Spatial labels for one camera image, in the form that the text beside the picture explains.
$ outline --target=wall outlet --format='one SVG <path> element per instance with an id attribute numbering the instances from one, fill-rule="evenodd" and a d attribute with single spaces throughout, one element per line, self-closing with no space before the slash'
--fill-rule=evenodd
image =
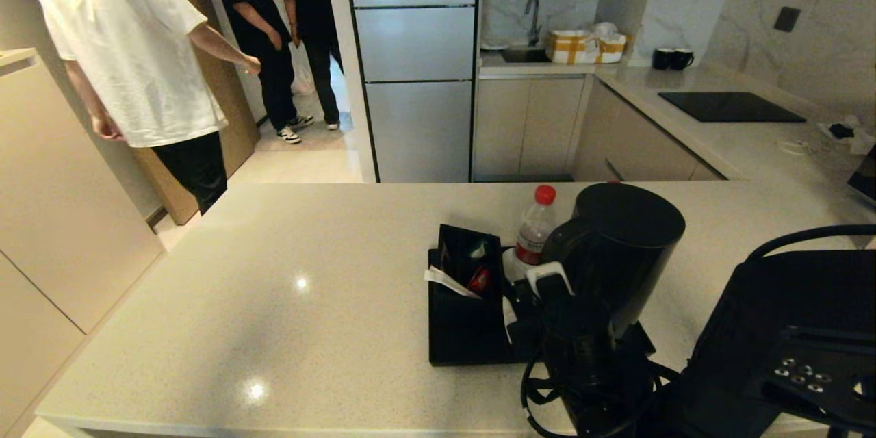
<path id="1" fill-rule="evenodd" d="M 773 29 L 789 33 L 794 30 L 798 17 L 800 17 L 799 8 L 782 7 L 782 11 L 779 12 L 779 18 L 775 20 Z"/>

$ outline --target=black pants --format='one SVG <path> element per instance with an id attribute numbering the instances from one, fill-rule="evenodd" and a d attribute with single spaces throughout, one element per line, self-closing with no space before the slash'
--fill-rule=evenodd
<path id="1" fill-rule="evenodd" d="M 179 185 L 194 195 L 201 214 L 206 214 L 228 189 L 218 132 L 153 147 L 153 151 Z"/>
<path id="2" fill-rule="evenodd" d="M 262 62 L 259 79 L 262 81 L 262 101 L 265 102 L 268 119 L 275 129 L 282 129 L 288 120 L 298 117 L 298 110 L 292 102 L 292 81 L 295 79 L 292 52 L 288 44 L 284 44 L 280 51 L 267 44 L 253 55 Z"/>
<path id="3" fill-rule="evenodd" d="M 304 36 L 304 45 L 307 46 L 307 58 L 310 60 L 310 71 L 313 71 L 313 85 L 316 86 L 316 94 L 320 98 L 322 113 L 325 114 L 326 123 L 338 123 L 341 120 L 337 111 L 335 93 L 331 90 L 331 58 L 335 57 L 341 70 L 341 48 L 335 38 L 326 36 Z"/>

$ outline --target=sink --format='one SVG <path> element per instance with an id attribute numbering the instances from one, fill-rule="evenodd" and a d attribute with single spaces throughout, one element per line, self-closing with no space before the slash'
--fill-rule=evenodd
<path id="1" fill-rule="evenodd" d="M 509 64 L 549 64 L 551 63 L 544 49 L 506 49 L 502 58 Z"/>

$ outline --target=man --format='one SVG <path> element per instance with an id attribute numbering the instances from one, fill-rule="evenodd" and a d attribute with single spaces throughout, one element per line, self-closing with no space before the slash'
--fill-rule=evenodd
<path id="1" fill-rule="evenodd" d="M 188 0 L 40 0 L 57 54 L 94 132 L 151 147 L 202 214 L 225 189 L 219 130 L 228 125 L 192 43 L 259 73 Z"/>
<path id="2" fill-rule="evenodd" d="M 304 45 L 307 46 L 310 70 L 313 71 L 313 84 L 316 86 L 316 94 L 319 95 L 320 105 L 325 113 L 326 126 L 329 130 L 337 130 L 341 117 L 338 114 L 335 93 L 331 89 L 329 56 L 335 57 L 341 66 L 341 49 L 337 42 L 331 0 L 283 1 L 285 13 L 289 17 L 289 25 L 292 26 L 292 42 L 297 48 L 303 39 Z"/>
<path id="3" fill-rule="evenodd" d="M 259 74 L 262 101 L 276 136 L 289 144 L 300 144 L 295 130 L 313 123 L 313 117 L 298 116 L 292 101 L 292 38 L 276 5 L 273 0 L 222 0 L 222 4 L 240 48 L 259 58 L 265 67 Z"/>

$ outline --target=black mug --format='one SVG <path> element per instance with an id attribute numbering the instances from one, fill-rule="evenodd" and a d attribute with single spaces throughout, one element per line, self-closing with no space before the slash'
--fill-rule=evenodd
<path id="1" fill-rule="evenodd" d="M 672 70 L 684 70 L 694 63 L 694 51 L 692 49 L 676 49 L 669 62 Z"/>
<path id="2" fill-rule="evenodd" d="M 675 55 L 675 48 L 657 48 L 654 49 L 654 56 L 651 58 L 651 67 L 656 70 L 666 70 L 672 63 L 672 57 Z"/>

